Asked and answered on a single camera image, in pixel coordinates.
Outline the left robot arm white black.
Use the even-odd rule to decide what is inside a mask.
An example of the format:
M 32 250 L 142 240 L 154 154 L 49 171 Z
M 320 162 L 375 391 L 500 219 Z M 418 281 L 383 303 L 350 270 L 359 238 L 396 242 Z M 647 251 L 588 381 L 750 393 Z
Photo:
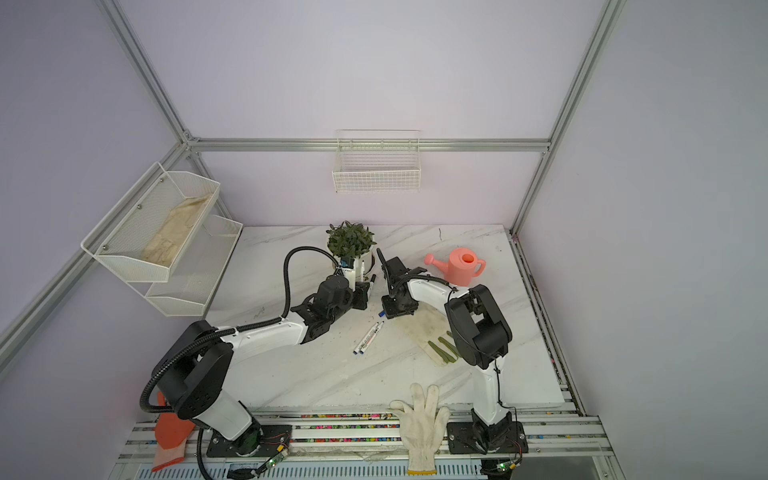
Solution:
M 221 328 L 205 320 L 194 322 L 152 370 L 153 383 L 142 394 L 142 407 L 151 407 L 149 394 L 159 389 L 167 401 L 165 411 L 253 450 L 262 427 L 227 391 L 232 367 L 261 355 L 276 359 L 276 349 L 307 344 L 328 333 L 349 310 L 367 308 L 370 289 L 369 282 L 351 287 L 345 277 L 330 275 L 315 293 L 277 318 Z

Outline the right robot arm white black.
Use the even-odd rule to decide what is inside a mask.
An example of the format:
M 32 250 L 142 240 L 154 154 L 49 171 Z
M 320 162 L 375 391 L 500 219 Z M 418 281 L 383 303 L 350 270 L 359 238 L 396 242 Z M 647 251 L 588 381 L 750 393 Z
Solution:
M 472 416 L 475 429 L 490 436 L 508 428 L 513 421 L 509 408 L 500 399 L 500 373 L 513 334 L 491 290 L 471 281 L 485 269 L 485 262 L 466 248 L 454 250 L 448 263 L 429 254 L 424 263 L 438 267 L 442 277 L 422 267 L 408 268 L 398 257 L 376 254 L 387 282 L 382 297 L 385 316 L 394 319 L 413 315 L 429 306 L 445 317 L 453 345 L 468 365 L 477 371 Z

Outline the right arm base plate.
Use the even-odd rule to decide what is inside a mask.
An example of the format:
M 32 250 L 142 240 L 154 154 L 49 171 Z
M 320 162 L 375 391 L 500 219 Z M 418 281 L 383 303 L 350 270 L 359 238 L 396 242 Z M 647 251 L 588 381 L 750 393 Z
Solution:
M 449 422 L 448 448 L 451 454 L 520 454 L 529 452 L 523 425 L 499 422 L 491 427 L 482 422 Z

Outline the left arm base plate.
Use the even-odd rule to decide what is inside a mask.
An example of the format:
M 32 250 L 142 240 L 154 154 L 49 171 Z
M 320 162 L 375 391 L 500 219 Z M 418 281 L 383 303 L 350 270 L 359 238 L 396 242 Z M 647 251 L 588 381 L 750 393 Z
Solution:
M 293 427 L 288 424 L 250 427 L 236 440 L 228 440 L 214 430 L 206 450 L 209 458 L 268 458 L 279 449 L 286 450 L 291 442 Z

